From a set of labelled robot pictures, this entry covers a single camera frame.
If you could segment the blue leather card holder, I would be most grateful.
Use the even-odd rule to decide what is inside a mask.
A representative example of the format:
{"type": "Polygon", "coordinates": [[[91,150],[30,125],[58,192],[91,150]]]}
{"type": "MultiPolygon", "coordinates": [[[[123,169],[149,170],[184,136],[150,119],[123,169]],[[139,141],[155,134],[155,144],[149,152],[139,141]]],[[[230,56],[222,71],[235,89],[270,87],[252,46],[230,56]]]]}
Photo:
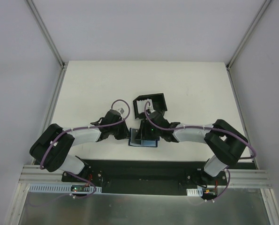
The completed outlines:
{"type": "Polygon", "coordinates": [[[130,139],[128,141],[128,146],[131,147],[149,147],[149,148],[157,148],[158,147],[158,142],[160,141],[160,139],[156,139],[156,140],[141,140],[141,145],[132,145],[130,143],[130,139]]]}

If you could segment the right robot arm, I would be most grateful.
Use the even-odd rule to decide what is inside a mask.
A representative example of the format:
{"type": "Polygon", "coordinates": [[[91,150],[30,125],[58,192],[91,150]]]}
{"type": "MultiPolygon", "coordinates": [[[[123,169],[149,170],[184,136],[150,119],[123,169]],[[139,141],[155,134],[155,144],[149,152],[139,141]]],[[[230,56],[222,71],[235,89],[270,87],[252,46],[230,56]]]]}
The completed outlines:
{"type": "Polygon", "coordinates": [[[190,176],[193,183],[205,187],[216,181],[217,175],[229,166],[237,164],[248,146],[247,139],[226,121],[218,119],[206,126],[186,125],[168,122],[155,110],[144,112],[145,122],[142,138],[162,138],[167,142],[194,142],[208,145],[213,156],[206,161],[200,171],[190,176]]]}

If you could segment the black card tray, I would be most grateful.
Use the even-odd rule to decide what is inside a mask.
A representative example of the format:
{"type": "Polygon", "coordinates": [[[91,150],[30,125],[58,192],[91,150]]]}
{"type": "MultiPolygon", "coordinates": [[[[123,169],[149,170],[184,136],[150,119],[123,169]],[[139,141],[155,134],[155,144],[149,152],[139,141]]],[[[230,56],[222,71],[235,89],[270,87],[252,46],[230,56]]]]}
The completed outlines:
{"type": "Polygon", "coordinates": [[[167,111],[164,93],[140,95],[133,100],[135,119],[144,119],[144,106],[148,102],[147,110],[154,110],[164,115],[167,111]]]}

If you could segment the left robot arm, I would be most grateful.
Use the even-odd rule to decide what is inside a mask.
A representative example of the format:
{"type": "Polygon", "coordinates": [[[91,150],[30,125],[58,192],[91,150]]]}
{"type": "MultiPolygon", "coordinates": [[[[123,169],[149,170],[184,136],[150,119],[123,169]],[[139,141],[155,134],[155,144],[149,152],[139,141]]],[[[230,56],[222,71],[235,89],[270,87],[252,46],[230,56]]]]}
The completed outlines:
{"type": "Polygon", "coordinates": [[[41,169],[54,172],[58,169],[69,171],[77,182],[88,178],[85,163],[78,157],[70,156],[70,149],[84,143],[96,143],[114,136],[116,140],[130,138],[130,132],[121,113],[110,109],[106,115],[89,126],[64,129],[51,124],[36,140],[30,155],[39,163],[41,169]]]}

